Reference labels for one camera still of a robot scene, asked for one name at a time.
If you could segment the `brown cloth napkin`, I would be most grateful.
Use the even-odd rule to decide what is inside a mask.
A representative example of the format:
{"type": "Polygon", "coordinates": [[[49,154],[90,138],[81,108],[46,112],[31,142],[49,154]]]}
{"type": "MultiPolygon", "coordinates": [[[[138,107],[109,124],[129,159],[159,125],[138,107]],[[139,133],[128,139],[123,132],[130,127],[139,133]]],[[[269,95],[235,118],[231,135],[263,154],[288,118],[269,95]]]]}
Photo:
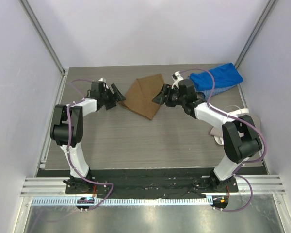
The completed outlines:
{"type": "Polygon", "coordinates": [[[125,109],[152,120],[160,108],[152,99],[159,94],[164,84],[161,74],[137,78],[126,92],[126,100],[120,104],[125,109]]]}

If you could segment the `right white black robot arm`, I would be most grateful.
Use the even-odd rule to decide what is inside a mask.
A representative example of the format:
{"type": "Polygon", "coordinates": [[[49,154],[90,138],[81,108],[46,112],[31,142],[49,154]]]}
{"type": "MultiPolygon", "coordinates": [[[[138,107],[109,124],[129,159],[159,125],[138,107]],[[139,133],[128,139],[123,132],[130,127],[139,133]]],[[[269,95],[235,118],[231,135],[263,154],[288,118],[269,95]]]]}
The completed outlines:
{"type": "Polygon", "coordinates": [[[240,164],[262,149],[259,134],[253,129],[254,123],[249,115],[228,115],[207,104],[199,98],[190,80],[182,80],[176,87],[164,84],[152,102],[168,107],[180,105],[187,115],[221,131],[225,155],[210,172],[209,185],[213,191],[222,191],[240,164]]]}

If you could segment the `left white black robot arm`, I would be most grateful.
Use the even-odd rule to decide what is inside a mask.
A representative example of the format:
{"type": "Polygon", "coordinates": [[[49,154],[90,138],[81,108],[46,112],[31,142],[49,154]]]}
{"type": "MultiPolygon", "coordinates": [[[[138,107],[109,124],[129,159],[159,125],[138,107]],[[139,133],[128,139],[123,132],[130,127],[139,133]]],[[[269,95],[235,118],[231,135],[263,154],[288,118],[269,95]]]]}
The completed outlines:
{"type": "Polygon", "coordinates": [[[70,168],[69,179],[64,180],[67,191],[87,194],[98,185],[92,178],[81,147],[83,118],[102,107],[106,110],[114,108],[124,100],[126,98],[115,84],[108,86],[105,79],[101,78],[98,81],[91,81],[91,88],[85,95],[81,94],[79,101],[55,105],[50,137],[64,152],[70,168]]]}

